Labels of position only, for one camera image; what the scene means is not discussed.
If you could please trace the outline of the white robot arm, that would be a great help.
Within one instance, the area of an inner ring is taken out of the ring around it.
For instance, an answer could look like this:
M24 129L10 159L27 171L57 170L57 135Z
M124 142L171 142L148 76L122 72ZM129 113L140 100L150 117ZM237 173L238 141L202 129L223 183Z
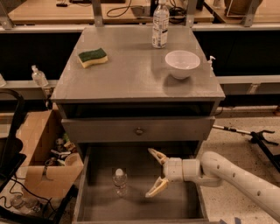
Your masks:
M153 148L148 152L162 166L162 175L145 194L146 198L156 196L173 182L191 181L199 186L218 187L225 180L274 220L280 221L280 188L243 170L220 154L206 151L200 159L182 159L167 157Z

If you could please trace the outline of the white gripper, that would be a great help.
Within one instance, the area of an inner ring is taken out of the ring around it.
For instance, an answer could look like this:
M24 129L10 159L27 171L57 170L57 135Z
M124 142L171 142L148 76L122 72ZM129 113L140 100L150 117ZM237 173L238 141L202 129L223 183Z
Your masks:
M169 182L183 181L183 162L181 158L168 158L164 153L149 148L148 152L163 166L164 177L158 177L153 187L145 194L146 198L152 198L161 193Z

